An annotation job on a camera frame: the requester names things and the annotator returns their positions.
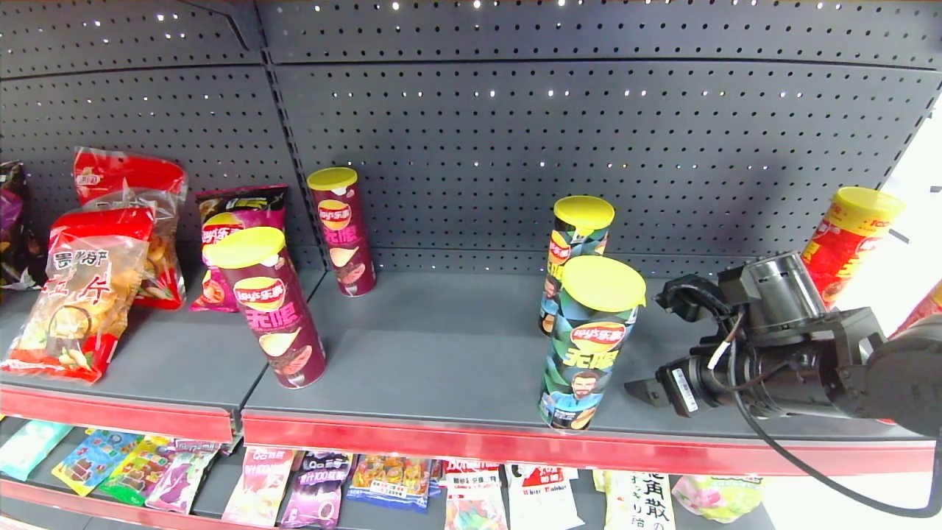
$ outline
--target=purple snack bag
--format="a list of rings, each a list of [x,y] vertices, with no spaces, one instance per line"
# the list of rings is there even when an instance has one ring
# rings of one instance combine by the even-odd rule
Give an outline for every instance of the purple snack bag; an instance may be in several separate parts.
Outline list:
[[[188,514],[204,474],[215,457],[215,452],[206,451],[177,453],[144,504],[158,510]]]
[[[256,226],[273,226],[284,231],[284,196],[287,189],[287,186],[279,185],[197,193],[196,204],[203,222],[203,246]],[[203,294],[189,310],[237,313],[236,296],[222,272],[206,256],[203,256],[203,263],[206,264]]]
[[[340,517],[340,487],[350,470],[352,455],[308,451],[291,483],[291,498],[282,516],[282,528],[313,525],[333,530]]]

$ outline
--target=gray pegboard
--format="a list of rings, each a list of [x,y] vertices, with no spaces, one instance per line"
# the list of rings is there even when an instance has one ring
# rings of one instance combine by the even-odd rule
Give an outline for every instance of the gray pegboard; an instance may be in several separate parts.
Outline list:
[[[315,244],[262,66],[5,81],[0,112],[0,157],[24,161],[40,229],[77,207],[73,147],[88,145],[171,159],[187,170],[180,240],[200,239],[195,191],[285,183],[290,244]],[[315,254],[301,256],[319,264]]]
[[[261,2],[278,62],[693,58],[938,69],[933,2]]]
[[[647,278],[676,278],[684,274],[710,277],[751,257],[612,254]],[[448,249],[373,250],[381,271],[425,273],[538,274],[546,272],[546,251],[496,251]]]
[[[261,63],[229,17],[172,0],[4,2],[4,78],[202,64]]]
[[[362,172],[378,249],[544,251],[556,198],[605,197],[612,254],[801,248],[881,183],[942,73],[726,61],[290,65],[306,173]]]

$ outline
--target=snack package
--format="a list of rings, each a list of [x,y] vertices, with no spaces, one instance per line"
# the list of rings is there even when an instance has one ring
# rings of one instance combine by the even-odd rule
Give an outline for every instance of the snack package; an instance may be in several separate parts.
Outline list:
[[[149,208],[60,217],[49,234],[49,281],[0,370],[100,379],[127,328],[153,229]]]
[[[71,430],[64,423],[30,420],[0,447],[0,472],[26,480]]]
[[[89,437],[53,468],[53,476],[85,497],[138,445],[141,435],[88,429]]]
[[[605,491],[605,529],[659,528],[675,530],[671,483],[666,474],[650,472],[593,473],[596,488]]]
[[[429,496],[437,497],[445,489],[445,465],[444,460],[433,460],[431,462],[431,471],[429,472]]]
[[[222,520],[273,526],[294,457],[290,449],[249,447],[242,461],[242,475],[222,512]]]
[[[0,164],[0,287],[24,290],[46,281],[46,246],[29,226],[30,196],[22,162]]]
[[[500,464],[449,460],[445,480],[445,530],[507,530]]]
[[[170,466],[157,481],[144,505],[158,510],[189,513],[204,474],[215,457],[216,453],[208,451],[173,455]]]
[[[279,525],[282,528],[314,526],[333,530],[340,517],[340,487],[347,480],[353,455],[332,451],[303,454],[291,483],[291,497]]]
[[[220,455],[228,456],[233,453],[233,451],[238,447],[238,444],[242,442],[242,435],[239,433],[233,433],[232,443],[219,443],[215,441],[200,441],[197,439],[174,439],[168,446],[168,450],[172,453],[195,453],[197,451],[206,451],[210,453],[219,452]]]
[[[171,463],[171,440],[148,435],[115,468],[100,490],[126,505],[143,506]]]
[[[73,176],[78,202],[86,210],[148,207],[154,212],[154,232],[134,303],[182,307],[187,295],[176,255],[176,229],[187,198],[187,174],[160,158],[76,147]]]
[[[284,201],[287,186],[260,186],[234,190],[204,191],[196,194],[203,223],[203,246],[217,243],[243,228],[271,226],[284,232]],[[203,254],[206,274],[203,294],[189,307],[191,311],[238,312],[236,296],[218,268]]]
[[[730,523],[762,504],[762,478],[684,475],[674,485],[673,494],[689,512]]]
[[[510,481],[511,528],[569,530],[585,524],[576,510],[569,481],[578,478],[571,468],[505,466]]]
[[[425,513],[429,507],[429,469],[426,458],[363,455],[347,498]]]

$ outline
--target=chip bag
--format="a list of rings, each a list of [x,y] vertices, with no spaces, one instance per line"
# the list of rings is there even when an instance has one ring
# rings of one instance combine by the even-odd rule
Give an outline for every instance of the chip bag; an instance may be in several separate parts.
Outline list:
[[[426,458],[363,455],[353,473],[347,498],[425,513],[429,507],[430,469]]]
[[[164,470],[144,505],[158,510],[189,513],[214,458],[216,453],[208,451],[174,454],[170,466]]]
[[[100,379],[127,327],[153,230],[149,208],[60,217],[49,234],[49,281],[0,370]]]
[[[684,475],[672,493],[691,513],[729,523],[762,504],[762,478]]]
[[[25,482],[71,430],[64,423],[30,420],[0,447],[0,472]]]
[[[347,480],[353,455],[332,451],[303,453],[291,483],[291,496],[281,528],[314,526],[333,530],[340,518],[341,486]]]
[[[140,442],[133,433],[87,429],[89,434],[52,474],[72,491],[85,497],[114,471]]]
[[[287,186],[261,186],[234,190],[204,191],[196,194],[203,223],[203,247],[244,228],[271,226],[284,231],[284,195]],[[190,306],[191,311],[238,312],[236,296],[222,272],[203,254],[206,275],[203,294]]]
[[[46,281],[46,248],[29,227],[22,162],[0,164],[0,287],[24,290]]]
[[[169,438],[147,435],[99,487],[127,505],[143,506],[171,463]]]
[[[274,526],[295,452],[290,449],[249,447],[242,475],[222,512],[222,520],[254,526]]]
[[[89,147],[75,149],[78,201],[84,209],[148,207],[154,211],[151,236],[135,305],[178,309],[187,297],[176,255],[179,209],[187,198],[187,174],[160,158]]]

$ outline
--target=black cable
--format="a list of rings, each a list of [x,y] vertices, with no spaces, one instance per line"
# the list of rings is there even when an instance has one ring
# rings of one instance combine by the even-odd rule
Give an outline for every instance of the black cable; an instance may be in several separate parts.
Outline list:
[[[730,344],[729,366],[727,374],[729,377],[729,382],[734,386],[736,385],[736,350],[736,342],[734,341],[732,344]],[[742,419],[745,420],[750,427],[752,427],[753,431],[755,431],[762,441],[768,443],[776,453],[782,456],[782,458],[792,463],[798,469],[807,473],[808,476],[814,477],[824,486],[827,486],[828,488],[833,489],[838,493],[854,499],[856,502],[862,505],[866,505],[873,509],[900,517],[928,519],[937,515],[939,511],[942,511],[942,430],[939,431],[939,438],[935,442],[933,476],[932,482],[930,483],[931,485],[929,486],[929,501],[923,508],[903,508],[900,506],[888,505],[886,503],[881,503],[880,501],[871,499],[870,497],[857,493],[856,491],[842,486],[838,482],[835,482],[834,480],[824,476],[818,470],[804,463],[803,460],[790,453],[787,449],[772,439],[769,434],[766,433],[761,426],[759,426],[758,422],[755,420],[749,410],[746,409],[746,405],[742,402],[742,396],[739,395],[738,391],[733,392],[733,398],[736,400],[736,407],[739,409],[739,414],[742,415]]]
[[[733,357],[730,357],[730,358],[729,358],[729,362],[733,362]],[[729,386],[727,386],[727,385],[721,383],[720,380],[717,379],[717,377],[716,377],[716,371],[710,370],[710,369],[707,369],[707,371],[709,372],[710,376],[713,377],[713,384],[715,384],[717,387],[719,387],[719,388],[722,389],[723,391],[726,391],[726,392],[735,392],[735,391],[739,391],[739,390],[748,390],[748,389],[751,389],[751,388],[754,387],[755,385],[758,385],[758,384],[762,383],[763,381],[765,381],[766,379],[772,377],[773,375],[775,375],[776,372],[778,372],[779,370],[782,370],[783,368],[787,367],[787,366],[790,365],[790,364],[791,364],[791,361],[784,360],[784,361],[782,361],[782,362],[776,364],[775,366],[771,367],[771,370],[769,370],[769,371],[767,371],[767,372],[764,372],[764,373],[760,373],[759,375],[757,375],[756,377],[753,377],[752,379],[746,381],[745,383],[740,383],[740,384],[735,385],[735,386],[733,386],[733,387],[729,387]]]

